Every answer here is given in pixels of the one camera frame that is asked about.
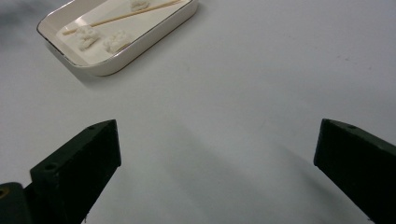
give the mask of screw hole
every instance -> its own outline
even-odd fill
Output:
[[[52,171],[52,170],[56,169],[56,167],[58,167],[58,165],[56,163],[50,163],[50,164],[46,165],[44,167],[44,169],[46,171]]]

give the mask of white tray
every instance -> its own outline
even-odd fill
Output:
[[[149,2],[150,7],[155,7],[169,0]],[[100,38],[86,50],[78,49],[76,35],[63,35],[63,32],[127,14],[131,12],[129,0],[74,0],[51,12],[37,25],[37,31],[61,53],[62,59],[67,60],[72,66],[94,76],[108,76],[121,70],[172,32],[191,17],[197,7],[198,0],[181,0],[169,7],[96,26],[94,29],[99,31]],[[108,53],[103,41],[118,30],[129,33],[132,42],[115,54]]]

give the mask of white substance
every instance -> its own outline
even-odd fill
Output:
[[[123,30],[117,31],[114,35],[109,36],[104,42],[107,52],[116,53],[126,45],[131,43],[131,36]]]
[[[145,9],[149,6],[149,1],[146,0],[131,0],[132,12]]]
[[[90,25],[85,25],[76,30],[76,36],[78,38],[78,48],[80,50],[84,50],[99,39],[99,32],[93,29]]]

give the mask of wooden stick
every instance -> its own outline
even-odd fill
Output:
[[[152,11],[152,10],[155,10],[155,9],[158,9],[158,8],[169,7],[169,6],[172,6],[172,5],[174,5],[174,4],[179,3],[180,1],[181,1],[181,0],[173,0],[173,1],[170,1],[170,2],[167,2],[167,3],[164,3],[164,4],[161,4],[161,5],[158,5],[158,6],[156,6],[156,7],[148,7],[148,8],[141,9],[141,10],[138,10],[138,11],[135,11],[135,12],[131,12],[131,13],[128,13],[128,14],[125,14],[125,15],[122,15],[122,16],[115,17],[115,18],[107,19],[107,20],[104,20],[104,21],[94,22],[94,23],[91,23],[90,26],[91,26],[91,27],[94,27],[94,26],[98,26],[98,25],[102,25],[102,24],[111,22],[111,21],[118,21],[118,20],[121,20],[121,19],[124,19],[124,18],[127,18],[127,17],[132,17],[132,16],[134,16],[134,15],[141,14],[141,13],[145,13],[145,12],[148,12],[148,11]],[[65,32],[63,32],[62,34],[63,34],[63,35],[71,35],[71,34],[73,34],[76,30],[77,30],[77,29],[65,31]]]

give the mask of gray background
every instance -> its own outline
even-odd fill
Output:
[[[36,32],[64,4],[0,2],[0,183],[116,119],[123,165],[88,223],[370,223],[312,160],[323,118],[396,144],[394,0],[201,0],[110,77]]]

